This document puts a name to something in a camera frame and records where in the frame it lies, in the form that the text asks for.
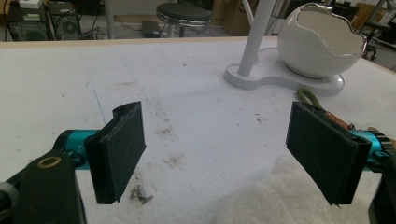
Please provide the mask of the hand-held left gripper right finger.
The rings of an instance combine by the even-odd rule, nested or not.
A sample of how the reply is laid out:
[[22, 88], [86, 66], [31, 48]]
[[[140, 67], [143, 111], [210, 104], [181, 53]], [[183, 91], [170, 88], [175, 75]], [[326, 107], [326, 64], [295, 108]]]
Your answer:
[[353, 201], [372, 143], [326, 117], [326, 111], [294, 102], [286, 146], [330, 204]]

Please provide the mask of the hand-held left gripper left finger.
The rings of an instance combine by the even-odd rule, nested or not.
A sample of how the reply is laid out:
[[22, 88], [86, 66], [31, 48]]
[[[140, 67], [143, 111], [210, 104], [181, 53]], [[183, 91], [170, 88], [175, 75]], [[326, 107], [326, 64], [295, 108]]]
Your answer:
[[119, 202], [146, 148], [140, 102], [116, 107], [113, 119], [84, 141], [99, 204]]

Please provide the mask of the white fluffy cloth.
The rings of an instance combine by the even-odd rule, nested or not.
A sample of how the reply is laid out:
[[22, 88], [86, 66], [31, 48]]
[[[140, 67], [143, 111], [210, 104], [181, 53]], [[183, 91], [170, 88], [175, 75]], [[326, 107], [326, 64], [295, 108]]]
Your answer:
[[232, 193], [220, 207], [216, 224], [369, 224], [368, 208], [380, 180], [364, 172], [350, 205], [330, 205], [290, 155], [276, 159], [263, 180]]

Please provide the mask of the white stand with pole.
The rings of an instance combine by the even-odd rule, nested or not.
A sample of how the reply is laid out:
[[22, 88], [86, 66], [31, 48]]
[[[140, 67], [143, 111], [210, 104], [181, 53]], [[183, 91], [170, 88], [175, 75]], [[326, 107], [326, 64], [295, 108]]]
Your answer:
[[319, 96], [334, 96], [341, 92], [345, 80], [341, 75], [313, 79], [291, 71], [279, 58], [277, 47], [261, 48], [276, 0], [260, 0], [251, 19], [242, 60], [226, 67], [224, 79], [236, 88], [255, 90], [264, 85], [277, 85], [292, 90], [305, 88]]

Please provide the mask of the white eggshell-shaped pot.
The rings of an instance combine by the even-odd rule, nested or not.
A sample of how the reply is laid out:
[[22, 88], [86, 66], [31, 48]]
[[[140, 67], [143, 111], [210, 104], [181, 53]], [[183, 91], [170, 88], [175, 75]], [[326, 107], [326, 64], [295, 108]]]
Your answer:
[[307, 3], [297, 7], [283, 23], [277, 49], [292, 71], [311, 78], [338, 75], [362, 56], [364, 35], [353, 31], [350, 22], [332, 13], [332, 7]]

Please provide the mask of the black box on floor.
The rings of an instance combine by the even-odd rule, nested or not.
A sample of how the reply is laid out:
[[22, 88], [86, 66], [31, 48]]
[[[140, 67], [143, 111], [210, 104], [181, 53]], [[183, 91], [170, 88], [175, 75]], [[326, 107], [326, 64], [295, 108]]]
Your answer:
[[161, 33], [156, 21], [142, 21], [142, 36], [144, 38], [160, 38]]

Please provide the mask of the black office chair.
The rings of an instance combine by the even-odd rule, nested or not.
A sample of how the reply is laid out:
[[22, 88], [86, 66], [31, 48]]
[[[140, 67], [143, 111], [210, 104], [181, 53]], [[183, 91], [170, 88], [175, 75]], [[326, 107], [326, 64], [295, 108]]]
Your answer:
[[369, 42], [375, 37], [377, 40], [386, 44], [396, 45], [396, 22], [379, 23], [376, 21], [366, 21], [364, 28], [369, 27], [371, 31], [365, 33], [368, 44], [362, 54], [363, 59], [374, 61], [376, 59], [376, 48], [371, 46]]

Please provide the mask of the black computer tower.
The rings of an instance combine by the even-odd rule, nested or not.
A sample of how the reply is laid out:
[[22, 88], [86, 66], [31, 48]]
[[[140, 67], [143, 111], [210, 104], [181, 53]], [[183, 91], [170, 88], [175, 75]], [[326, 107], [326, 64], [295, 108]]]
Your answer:
[[50, 1], [48, 10], [56, 40], [80, 39], [78, 14], [70, 2]]
[[44, 0], [10, 0], [7, 28], [14, 41], [50, 40]]

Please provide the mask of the black round stool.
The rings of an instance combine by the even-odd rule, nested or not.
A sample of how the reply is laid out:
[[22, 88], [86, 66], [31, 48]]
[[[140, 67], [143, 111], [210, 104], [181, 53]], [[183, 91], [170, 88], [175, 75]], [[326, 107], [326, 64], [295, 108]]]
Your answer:
[[183, 37], [186, 28], [206, 28], [211, 22], [212, 14], [200, 7], [165, 3], [156, 7], [157, 17], [167, 25], [167, 36], [173, 37], [175, 28], [179, 28], [179, 36]]

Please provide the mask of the brown cardboard box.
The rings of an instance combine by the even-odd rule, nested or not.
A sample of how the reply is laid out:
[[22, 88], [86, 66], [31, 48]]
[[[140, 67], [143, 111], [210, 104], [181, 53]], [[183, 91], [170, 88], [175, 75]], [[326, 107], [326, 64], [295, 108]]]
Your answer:
[[250, 26], [243, 0], [224, 0], [223, 29], [231, 36], [248, 35]]

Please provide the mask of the white metal post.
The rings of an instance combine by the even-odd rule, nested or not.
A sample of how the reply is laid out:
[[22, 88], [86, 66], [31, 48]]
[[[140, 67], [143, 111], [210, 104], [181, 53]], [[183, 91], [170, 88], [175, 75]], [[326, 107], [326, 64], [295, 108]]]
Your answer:
[[105, 3], [105, 13], [106, 13], [107, 37], [109, 39], [114, 39], [115, 33], [114, 33], [114, 14], [112, 9], [112, 0], [104, 0], [104, 3]]

